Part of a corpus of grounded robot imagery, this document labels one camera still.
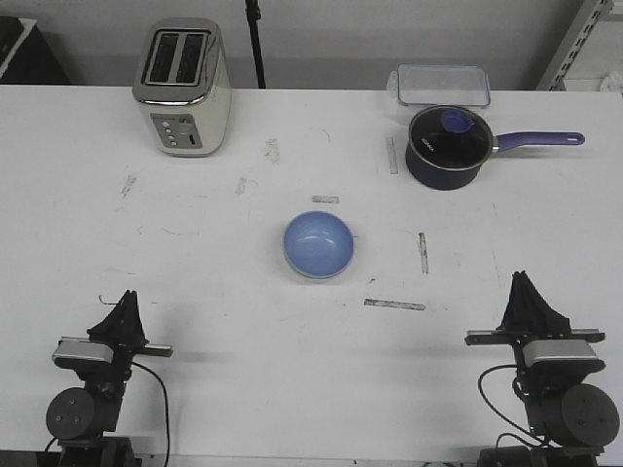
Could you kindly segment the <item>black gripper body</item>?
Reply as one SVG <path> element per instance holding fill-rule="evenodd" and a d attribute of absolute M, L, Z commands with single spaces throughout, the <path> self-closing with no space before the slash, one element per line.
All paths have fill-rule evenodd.
<path fill-rule="evenodd" d="M 62 337 L 61 341 L 90 341 L 86 338 Z M 86 390 L 94 394 L 123 394 L 127 381 L 131 377 L 131 364 L 136 355 L 170 357 L 171 345 L 147 343 L 139 347 L 129 347 L 121 343 L 104 343 L 113 349 L 113 363 L 100 369 L 72 370 L 84 384 Z"/>
<path fill-rule="evenodd" d="M 569 334 L 518 334 L 468 331 L 467 345 L 510 345 L 522 389 L 567 389 L 605 369 L 591 346 L 605 339 L 597 329 L 572 329 Z"/>

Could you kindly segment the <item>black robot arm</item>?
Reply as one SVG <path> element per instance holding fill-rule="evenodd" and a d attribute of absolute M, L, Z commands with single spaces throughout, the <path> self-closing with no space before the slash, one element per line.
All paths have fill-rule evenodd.
<path fill-rule="evenodd" d="M 48 431 L 61 447 L 59 466 L 140 466 L 127 437 L 115 437 L 126 387 L 137 355 L 170 357 L 169 345 L 145 337 L 137 293 L 127 290 L 85 338 L 62 337 L 53 363 L 75 372 L 81 387 L 59 392 L 46 413 Z"/>
<path fill-rule="evenodd" d="M 597 465 L 621 426 L 613 400 L 585 380 L 605 368 L 593 349 L 604 339 L 598 329 L 572 328 L 525 272 L 514 272 L 500 324 L 490 331 L 470 331 L 464 341 L 511 347 L 511 388 L 524 406 L 528 425 L 512 422 L 509 436 L 516 445 L 482 449 L 478 465 Z"/>

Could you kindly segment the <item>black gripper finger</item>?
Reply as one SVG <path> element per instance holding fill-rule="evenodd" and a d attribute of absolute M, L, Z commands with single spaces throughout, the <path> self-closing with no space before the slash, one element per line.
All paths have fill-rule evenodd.
<path fill-rule="evenodd" d="M 129 292 L 128 298 L 128 339 L 132 344 L 147 344 L 139 314 L 137 293 Z"/>
<path fill-rule="evenodd" d="M 502 332 L 519 332 L 525 328 L 524 316 L 524 277 L 523 271 L 515 271 L 512 275 L 508 303 L 498 329 Z"/>
<path fill-rule="evenodd" d="M 131 335 L 126 327 L 126 311 L 129 306 L 130 290 L 126 290 L 112 311 L 98 324 L 87 329 L 91 341 L 130 343 Z"/>
<path fill-rule="evenodd" d="M 524 315 L 530 322 L 530 329 L 539 336 L 569 336 L 569 319 L 544 300 L 525 271 L 522 284 Z"/>

